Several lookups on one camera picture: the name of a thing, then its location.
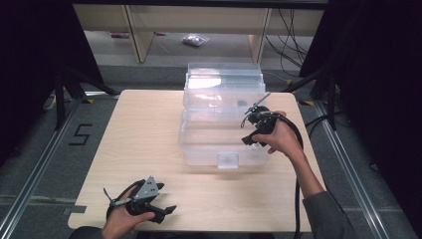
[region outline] plastic storage bin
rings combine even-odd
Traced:
[[[255,127],[240,127],[248,108],[265,94],[257,64],[189,64],[179,132],[185,162],[219,168],[265,164],[266,149],[242,142]]]

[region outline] hand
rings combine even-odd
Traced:
[[[276,112],[282,116],[286,116],[284,112]],[[280,151],[289,159],[302,155],[303,150],[298,139],[292,129],[283,121],[277,120],[275,128],[271,134],[255,134],[252,136],[253,141],[265,142],[271,148],[268,153]]]
[[[121,199],[128,198],[130,193],[133,191],[131,188]],[[122,237],[124,234],[134,230],[134,226],[144,221],[148,221],[154,218],[153,212],[145,212],[138,216],[130,215],[124,205],[116,207],[112,210],[108,217],[108,220],[103,228],[103,236],[105,239],[117,239]]]

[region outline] wooden table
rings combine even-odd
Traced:
[[[76,205],[85,213],[72,213],[71,228],[103,227],[108,200],[133,182],[153,175],[165,186],[152,204],[177,205],[161,224],[137,225],[153,231],[295,231],[296,175],[286,157],[273,153],[264,166],[218,169],[189,166],[178,147],[181,91],[122,92],[110,118]],[[305,152],[322,182],[296,99],[272,93],[267,106],[287,113],[304,138]],[[301,205],[301,230],[311,231]]]

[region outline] black clamp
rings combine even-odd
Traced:
[[[280,114],[272,113],[266,107],[254,107],[250,109],[250,114],[245,117],[242,121],[241,127],[245,125],[245,121],[248,120],[251,124],[255,125],[256,130],[253,131],[248,136],[242,137],[242,141],[246,145],[252,145],[257,143],[252,140],[252,136],[255,134],[270,134],[273,132],[274,127],[276,126],[276,121],[280,117]],[[267,145],[264,142],[260,142],[261,146]]]
[[[135,186],[128,198],[121,200],[121,198]],[[109,217],[112,210],[117,207],[125,204],[127,212],[132,215],[140,215],[145,212],[153,212],[155,217],[152,218],[151,222],[161,223],[164,220],[165,215],[171,214],[176,206],[166,207],[161,209],[151,205],[151,201],[159,195],[160,189],[164,186],[164,183],[155,183],[155,180],[152,176],[145,181],[144,179],[133,183],[129,186],[118,198],[111,199],[106,189],[104,189],[105,195],[109,199],[109,207],[106,212],[106,218]]]

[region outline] handheld controller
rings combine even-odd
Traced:
[[[252,136],[258,133],[261,134],[270,134],[273,132],[274,127],[276,126],[276,121],[279,118],[279,114],[275,114],[270,112],[270,110],[266,107],[254,107],[250,110],[250,114],[245,118],[251,124],[255,125],[256,130],[253,131],[248,136],[242,138],[242,141],[247,145],[252,145],[256,143],[252,140]],[[261,146],[267,145],[264,142],[260,142]]]
[[[121,200],[122,196],[125,195],[131,188],[133,191],[127,199]],[[145,212],[153,212],[155,217],[152,218],[151,222],[161,223],[164,220],[165,215],[171,214],[176,206],[166,207],[161,209],[151,205],[151,201],[159,195],[159,190],[164,186],[164,183],[155,183],[152,176],[145,181],[144,179],[135,182],[129,186],[117,199],[111,199],[106,190],[104,189],[105,195],[109,199],[109,207],[106,213],[106,218],[109,217],[111,211],[117,207],[125,204],[127,212],[132,215],[140,215]]]
[[[271,112],[268,108],[263,106],[258,106],[259,103],[261,103],[265,98],[267,98],[271,93],[267,93],[263,98],[258,100],[256,103],[254,103],[246,112],[245,115],[247,115],[241,124],[241,127],[245,125],[245,121],[249,121],[251,124],[255,125],[256,130],[254,130],[251,134],[248,136],[245,136],[242,138],[242,141],[246,145],[252,145],[254,143],[257,143],[256,141],[252,140],[252,136],[255,134],[270,134],[273,132],[274,128],[276,127],[277,120],[281,120],[285,122],[295,133],[296,137],[298,138],[298,141],[301,145],[301,147],[304,147],[304,143],[302,140],[301,133],[299,132],[298,128],[295,126],[294,123],[292,123],[289,119],[284,117],[281,114]],[[267,145],[264,142],[260,142],[261,146]]]

